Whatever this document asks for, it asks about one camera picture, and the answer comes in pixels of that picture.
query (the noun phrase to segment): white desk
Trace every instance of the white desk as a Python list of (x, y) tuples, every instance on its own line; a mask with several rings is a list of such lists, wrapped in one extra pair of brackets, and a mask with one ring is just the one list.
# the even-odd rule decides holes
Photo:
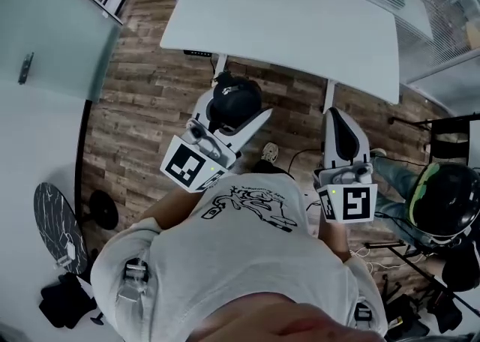
[(325, 77), (331, 98), (339, 82), (398, 103), (395, 18), (365, 0), (179, 0), (160, 45)]

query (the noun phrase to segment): door handle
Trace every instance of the door handle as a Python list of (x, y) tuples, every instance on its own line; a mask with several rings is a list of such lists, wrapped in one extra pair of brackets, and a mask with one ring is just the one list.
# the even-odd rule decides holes
[(18, 83), (20, 85), (23, 85), (26, 82), (27, 77), (29, 76), (30, 65), (32, 64), (33, 55), (34, 53), (31, 52), (30, 54), (27, 54), (23, 59), (22, 68), (20, 69), (20, 75), (18, 76)]

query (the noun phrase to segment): jeans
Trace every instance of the jeans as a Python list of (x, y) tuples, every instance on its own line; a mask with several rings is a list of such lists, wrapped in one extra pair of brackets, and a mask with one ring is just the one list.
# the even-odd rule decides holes
[[(392, 186), (404, 200), (408, 200), (416, 187), (418, 176), (402, 167), (400, 163), (389, 160), (384, 157), (372, 157), (370, 162), (373, 169), (379, 173), (385, 181)], [(394, 202), (385, 197), (382, 193), (376, 196), (376, 211), (386, 214), (389, 217), (380, 218), (380, 220), (400, 239), (406, 243), (416, 246), (418, 242), (428, 243), (428, 237), (408, 221), (407, 203)]]
[(255, 163), (251, 172), (257, 174), (287, 174), (290, 178), (295, 179), (285, 170), (276, 167), (273, 163), (263, 159)]

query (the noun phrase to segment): cable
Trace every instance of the cable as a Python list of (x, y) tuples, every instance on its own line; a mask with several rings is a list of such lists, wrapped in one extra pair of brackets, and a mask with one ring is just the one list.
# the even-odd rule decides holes
[(375, 214), (378, 213), (378, 214), (381, 214), (383, 215), (383, 217), (379, 217), (378, 215), (375, 215), (375, 217), (377, 218), (388, 218), (388, 219), (391, 219), (392, 221), (394, 221), (394, 223), (400, 227), (405, 233), (407, 233), (409, 236), (411, 236), (413, 239), (415, 239), (416, 242), (418, 242), (418, 244), (420, 246), (422, 246), (423, 248), (425, 249), (431, 249), (431, 247), (427, 247), (425, 246), (425, 244), (423, 242), (420, 242), (416, 237), (414, 237), (413, 235), (410, 234), (410, 232), (408, 232), (407, 230), (405, 230), (405, 228), (403, 226), (401, 226), (398, 221), (401, 221), (403, 222), (404, 224), (406, 224), (408, 227), (410, 227), (411, 229), (413, 229), (413, 225), (408, 222), (407, 220), (404, 220), (403, 218), (395, 218), (395, 217), (392, 217), (391, 215), (388, 215), (388, 214), (385, 214), (385, 213), (382, 213), (381, 211), (375, 211)]
[(293, 161), (295, 160), (297, 155), (300, 155), (301, 153), (305, 153), (305, 152), (319, 152), (319, 151), (320, 151), (319, 148), (306, 148), (305, 150), (301, 150), (298, 153), (295, 153), (295, 155), (293, 155), (292, 157), (292, 160), (290, 161), (290, 165), (288, 165), (288, 170), (286, 172), (290, 174), (290, 169), (292, 168)]
[[(368, 252), (367, 252), (366, 254), (364, 254), (364, 255), (359, 254), (359, 251), (361, 251), (361, 250), (363, 250), (363, 249), (365, 249), (365, 248), (366, 248), (366, 247), (364, 246), (364, 247), (359, 248), (357, 251), (350, 250), (350, 253), (352, 253), (352, 254), (353, 254), (354, 256), (356, 256), (356, 257), (365, 258), (368, 254), (370, 254), (370, 249), (368, 249)], [(413, 261), (412, 263), (418, 263), (418, 262), (420, 262), (423, 257), (424, 257), (424, 255), (422, 254), (422, 255), (420, 256), (420, 258), (418, 258), (416, 261)], [(374, 265), (378, 265), (378, 266), (380, 266), (380, 267), (383, 267), (384, 269), (398, 269), (398, 268), (406, 265), (406, 263), (402, 263), (401, 265), (396, 265), (396, 266), (384, 266), (384, 265), (382, 265), (381, 263), (378, 263), (378, 262), (370, 262), (370, 261), (365, 261), (365, 264), (366, 264), (366, 265), (370, 265), (370, 267), (371, 267), (370, 274), (372, 274), (372, 272), (374, 271)]]
[(420, 163), (415, 163), (415, 162), (410, 162), (409, 160), (403, 160), (403, 159), (394, 159), (394, 158), (390, 158), (390, 157), (386, 157), (385, 155), (376, 155), (375, 158), (386, 158), (386, 159), (389, 159), (390, 161), (395, 161), (395, 162), (406, 162), (408, 164), (412, 164), (412, 165), (415, 165), (415, 166), (421, 166), (421, 167), (425, 167), (427, 165), (425, 164), (420, 164)]
[(357, 256), (357, 257), (360, 257), (360, 258), (365, 258), (368, 254), (370, 254), (370, 249), (367, 249), (367, 253), (365, 255), (361, 255), (359, 254), (359, 251), (363, 250), (363, 249), (366, 249), (366, 247), (360, 247), (357, 251), (353, 251), (353, 250), (350, 250), (350, 253), (352, 253), (353, 255)]
[(308, 209), (309, 209), (311, 206), (320, 206), (320, 205), (321, 205), (320, 200), (313, 201), (310, 205), (307, 206), (307, 210), (305, 210), (305, 211), (308, 212)]

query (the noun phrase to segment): sneaker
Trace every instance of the sneaker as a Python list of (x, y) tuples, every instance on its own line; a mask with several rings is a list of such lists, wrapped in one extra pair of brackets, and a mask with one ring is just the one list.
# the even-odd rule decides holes
[(278, 146), (272, 142), (265, 145), (262, 151), (262, 159), (274, 164), (278, 158)]
[(387, 152), (383, 148), (377, 147), (377, 148), (372, 148), (370, 150), (370, 158), (386, 157), (386, 156), (387, 156)]

